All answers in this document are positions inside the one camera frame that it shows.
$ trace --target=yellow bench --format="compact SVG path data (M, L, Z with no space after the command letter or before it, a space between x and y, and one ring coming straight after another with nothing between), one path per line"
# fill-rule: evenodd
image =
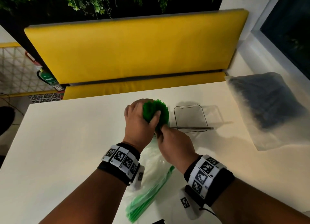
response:
M248 11L227 10L25 29L60 83L64 99L224 81ZM147 80L122 78L218 71Z

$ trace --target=human arm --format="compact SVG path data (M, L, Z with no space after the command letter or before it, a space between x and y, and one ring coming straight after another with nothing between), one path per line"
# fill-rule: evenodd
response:
M183 132L164 125L157 135L164 158L182 174L199 157L192 141ZM235 179L211 206L223 224L310 224L310 218Z
M150 123L143 119L141 99L125 109L123 142L142 152L153 138L160 112ZM97 224L112 223L126 189L126 184L108 172L96 169L79 187L54 208L40 224Z

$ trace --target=tabletop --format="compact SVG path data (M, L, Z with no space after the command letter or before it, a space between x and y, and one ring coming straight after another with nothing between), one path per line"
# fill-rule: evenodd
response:
M0 169L0 217L6 224L43 219L98 166L125 131L124 109L141 98L175 106L199 104L215 130L191 135L200 154L209 154L234 175L299 210L310 210L310 146L289 145L259 152L253 145L226 82L32 104ZM178 199L186 182L178 171L138 223L219 223L210 214L189 221ZM122 200L114 223L129 223Z

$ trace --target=qr code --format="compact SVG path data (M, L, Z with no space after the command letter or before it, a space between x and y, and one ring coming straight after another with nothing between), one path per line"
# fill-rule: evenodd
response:
M131 172L132 174L134 174L136 168L137 168L137 165L135 165L135 164L133 163L133 164L132 164L132 167L131 167L131 169L130 169L130 172Z
M189 203L185 197L181 199L181 202L182 202L184 208L190 207L190 205L189 205Z
M212 169L214 168L211 164L209 164L208 162L204 162L201 167L200 167L203 171L205 171L207 174L209 174Z
M202 171L198 171L198 173L195 176L195 179L201 184L203 185L205 183L205 181L207 180L207 175L205 173L203 173Z
M114 156L114 159L116 159L117 161L119 162L122 162L123 158L125 157L125 153L121 152L121 151L118 151L116 153L116 155Z
M123 164L125 165L126 168L130 168L131 164L132 164L133 160L130 159L128 156L125 158Z
M109 151L105 154L105 156L111 157L115 152L115 149L109 149Z
M200 192L201 192L201 190L202 190L202 186L201 186L198 182L196 182L195 180L194 180L194 182L193 182L192 188L193 188L198 194L200 194Z
M143 178L143 172L140 172L140 173L139 173L139 176L138 176L138 181L141 181L142 178Z
M213 164L213 165L217 165L219 162L218 161L216 161L215 159L213 159L212 157L209 157L209 158L207 158L206 159L208 162L210 162L211 164Z

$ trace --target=fire extinguisher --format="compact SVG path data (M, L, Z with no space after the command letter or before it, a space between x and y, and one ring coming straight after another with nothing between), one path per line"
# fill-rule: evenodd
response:
M44 71L42 68L42 65L39 62L37 62L27 51L25 51L25 55L36 66L38 70L37 77L39 79L41 79L43 82L47 83L48 85L53 86L58 92L64 91L64 88L55 79L55 77L52 74Z

